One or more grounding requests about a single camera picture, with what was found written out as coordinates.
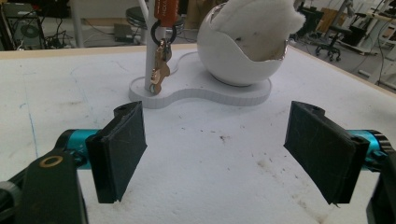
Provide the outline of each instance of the black cable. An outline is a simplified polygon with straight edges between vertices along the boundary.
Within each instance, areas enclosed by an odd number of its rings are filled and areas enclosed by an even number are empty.
[[[29,20],[29,23],[27,23],[27,25],[26,25],[26,32],[27,32],[27,29],[29,29],[29,27],[30,27],[30,24],[32,23],[32,21],[34,21],[35,19],[34,18],[32,18],[31,20]],[[24,41],[24,38],[26,37],[26,35],[23,33],[23,32],[21,32],[22,33],[22,40],[21,40],[21,43],[18,45],[18,47],[17,47],[17,49],[20,49],[22,46],[23,46],[23,41]]]
[[[134,37],[137,35],[137,32],[139,31],[140,27],[137,27],[137,29],[134,31]]]
[[[56,11],[58,12],[59,19],[61,19],[61,22],[59,22],[58,27],[56,28],[56,35],[57,35],[57,37],[58,37],[59,28],[61,27],[62,22],[64,22],[64,19],[62,19],[61,11],[59,10],[57,4],[55,4],[55,9],[56,9]]]
[[[88,46],[85,48],[91,49],[91,48],[111,48],[111,47],[124,47],[124,46],[135,46],[134,43],[125,43],[125,44],[119,44],[119,45],[107,45],[107,46],[102,46],[102,45],[97,45],[97,46]]]
[[[184,40],[186,40],[186,41],[189,42],[189,43],[196,43],[196,42],[197,42],[196,39],[187,38],[187,37],[186,37],[186,31],[180,32],[180,34],[177,35],[177,38],[184,39]]]
[[[391,22],[393,22],[393,20],[394,19],[392,19],[392,20],[390,20],[388,22],[385,22],[385,24],[381,27],[381,29],[378,32],[377,43],[378,43],[379,51],[381,52],[382,62],[381,62],[381,69],[380,69],[380,72],[379,72],[379,78],[378,78],[377,86],[379,86],[379,84],[381,83],[381,77],[382,77],[382,72],[384,70],[384,62],[385,62],[385,55],[384,55],[384,51],[382,51],[381,43],[379,42],[379,37],[381,36],[382,31],[384,30],[385,26],[389,25]]]
[[[103,33],[105,35],[114,35],[114,33],[106,33],[104,31],[99,30],[98,28],[94,27],[87,19],[84,19],[84,21],[87,22],[91,26],[91,28],[93,28],[94,30],[96,30],[100,33]]]
[[[373,13],[376,13],[378,11],[379,6],[381,6],[381,4],[384,2],[385,0],[382,0],[381,2],[379,2],[378,6],[376,6],[376,8],[374,9]]]
[[[198,0],[195,0],[195,5],[197,6],[197,9],[198,9],[198,14],[199,14],[198,16],[199,16],[199,18],[201,18],[202,11],[201,11],[201,7],[198,4]]]
[[[308,45],[307,45],[307,44],[305,44],[305,48],[306,48],[306,51],[308,51],[308,53],[309,53],[310,55],[312,55],[311,52],[309,51],[309,48],[308,48]]]
[[[21,16],[20,18],[18,18],[18,19],[14,22],[14,24],[12,24],[12,32],[15,33],[16,26],[18,26],[18,23],[20,23],[21,20],[27,18],[30,14],[32,14],[32,13],[34,13],[34,12],[36,12],[35,9],[33,9],[32,11],[30,11],[30,12],[24,14],[24,15]]]

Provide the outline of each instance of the keychain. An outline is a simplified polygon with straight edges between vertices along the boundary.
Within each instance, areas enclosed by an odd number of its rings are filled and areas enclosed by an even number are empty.
[[[155,0],[154,17],[158,20],[151,27],[150,34],[158,48],[155,52],[155,66],[152,69],[151,85],[149,87],[150,91],[154,94],[160,93],[163,79],[170,75],[167,62],[172,57],[171,44],[177,36],[177,28],[175,26],[177,10],[178,0]],[[172,36],[169,40],[166,38],[157,39],[155,31],[159,27],[172,27]]]

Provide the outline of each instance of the floor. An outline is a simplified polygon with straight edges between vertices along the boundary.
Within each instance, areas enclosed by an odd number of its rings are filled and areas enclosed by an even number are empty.
[[[141,30],[132,27],[134,35],[139,38],[141,35]],[[74,40],[74,32],[73,32],[73,22],[70,18],[67,19],[55,19],[55,18],[46,18],[43,22],[43,32],[44,36],[56,36],[56,31],[58,30],[58,39],[62,43],[64,48],[75,48],[76,42]],[[84,46],[86,48],[95,48],[95,47],[113,47],[113,46],[130,46],[136,45],[136,43],[123,43],[116,42],[114,40],[114,28],[113,26],[93,26],[88,22],[85,22],[83,25],[83,36],[84,36]],[[186,44],[186,43],[195,43],[198,31],[197,30],[184,30],[183,32],[177,34],[177,39],[174,44]],[[312,37],[305,37],[292,42],[291,44],[306,53],[311,55],[315,55],[315,48],[317,47],[317,43],[319,39],[313,39]],[[383,48],[379,48],[378,46],[374,46],[372,52],[376,52],[376,55],[360,55],[356,51],[351,49],[346,49],[340,44],[336,43],[337,48],[342,51],[342,60],[340,62],[330,62],[329,56],[327,56],[326,52],[322,52],[318,58],[323,60],[324,62],[330,63],[336,67],[339,67],[342,70],[347,71],[357,77],[367,79],[367,76],[364,76],[359,73],[360,70],[363,70],[368,73],[374,72],[374,70],[381,66],[383,62],[383,56],[387,55],[390,52],[391,47],[385,46]],[[396,93],[396,90],[392,87],[380,84],[380,86],[388,91]]]

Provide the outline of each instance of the cable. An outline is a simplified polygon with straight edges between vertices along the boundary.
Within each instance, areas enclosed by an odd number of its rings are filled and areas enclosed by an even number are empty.
[[[186,56],[188,56],[188,55],[197,53],[197,52],[198,52],[198,51],[193,51],[193,52],[188,52],[188,53],[185,53],[185,54],[181,55],[181,56],[177,59],[175,69],[173,69],[173,71],[171,72],[170,75],[173,75],[174,73],[177,72],[177,70],[178,70],[178,64],[180,63],[181,59],[183,59],[184,57],[186,57]]]
[[[327,5],[327,7],[330,7],[330,4],[332,3],[333,0],[330,0],[329,4]]]
[[[197,42],[196,39],[187,38],[187,37],[186,37],[186,31],[180,32],[180,34],[177,35],[177,38],[184,39],[184,40],[186,40],[186,41],[189,42],[189,43],[196,43],[196,42]]]
[[[113,33],[106,33],[105,31],[99,30],[98,28],[94,27],[87,19],[84,19],[84,21],[87,22],[94,30],[96,30],[96,31],[98,31],[100,33],[103,33],[103,34],[106,34],[106,35],[114,35]]]
[[[306,48],[306,51],[308,51],[308,53],[309,53],[310,55],[312,55],[311,52],[309,51],[309,48],[308,48],[308,45],[307,45],[307,44],[305,44],[305,48]]]
[[[201,10],[201,6],[198,3],[198,0],[195,0],[195,5],[197,6],[197,9],[198,9],[198,14],[199,14],[198,16],[199,16],[199,18],[201,18],[202,10]]]
[[[379,84],[381,83],[381,77],[382,77],[382,72],[383,72],[383,69],[384,69],[384,62],[385,62],[385,55],[384,55],[384,51],[382,51],[381,44],[379,42],[379,37],[381,36],[382,31],[385,28],[385,26],[390,25],[390,23],[393,22],[393,20],[394,19],[391,19],[390,21],[385,22],[385,24],[381,27],[381,29],[378,32],[377,43],[378,43],[379,51],[381,52],[382,62],[381,62],[381,69],[380,69],[380,72],[379,72],[379,78],[378,78],[377,86],[379,86]]]
[[[373,13],[376,13],[378,11],[379,6],[381,6],[381,4],[384,2],[385,0],[382,0],[381,2],[379,2],[378,6],[376,6],[376,8],[374,9]]]
[[[90,40],[91,38],[95,37],[95,36],[99,36],[99,35],[106,35],[106,34],[95,34],[95,35],[90,35],[87,39],[84,40],[84,43],[87,43],[88,41],[101,41],[101,40],[109,40],[108,39],[100,39],[100,40]]]
[[[30,11],[30,12],[24,14],[23,16],[19,17],[19,18],[14,22],[14,24],[12,24],[12,32],[15,32],[15,29],[16,29],[15,26],[18,26],[18,23],[19,23],[21,20],[25,19],[26,17],[28,17],[30,14],[32,14],[32,13],[34,13],[34,12],[36,12],[35,9],[33,9],[32,11]]]
[[[26,25],[26,32],[27,32],[27,29],[29,29],[29,27],[30,27],[30,24],[32,23],[32,21],[33,21],[34,19],[31,19],[30,21],[29,21],[29,23],[27,23],[27,25]],[[21,50],[21,47],[23,46],[23,41],[24,41],[24,38],[26,37],[26,35],[23,33],[23,32],[21,32],[22,33],[22,40],[21,40],[21,44],[17,47],[17,50]]]
[[[140,27],[137,27],[137,29],[134,31],[134,37],[137,36],[137,32],[139,31]]]
[[[97,45],[97,46],[88,46],[85,48],[91,49],[91,48],[111,48],[111,47],[124,47],[124,46],[135,46],[134,43],[125,43],[125,44],[119,44],[119,45],[106,45],[106,46],[102,46],[102,45]]]

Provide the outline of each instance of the key ring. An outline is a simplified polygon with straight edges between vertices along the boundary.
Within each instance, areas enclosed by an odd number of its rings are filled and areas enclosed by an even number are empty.
[[[160,27],[160,25],[161,25],[161,21],[156,21],[156,22],[154,23],[154,25],[152,25],[152,27],[151,27],[151,37],[152,37],[152,40],[154,41],[154,43],[155,43],[157,46],[160,46],[160,45],[161,45],[161,42],[160,42],[160,41],[157,39],[157,37],[155,36],[155,30],[157,30],[157,28]],[[173,42],[175,41],[175,39],[176,39],[176,36],[177,36],[177,29],[176,29],[176,26],[173,25],[173,26],[172,26],[172,36],[171,36],[171,38],[169,39],[169,43],[173,43]]]

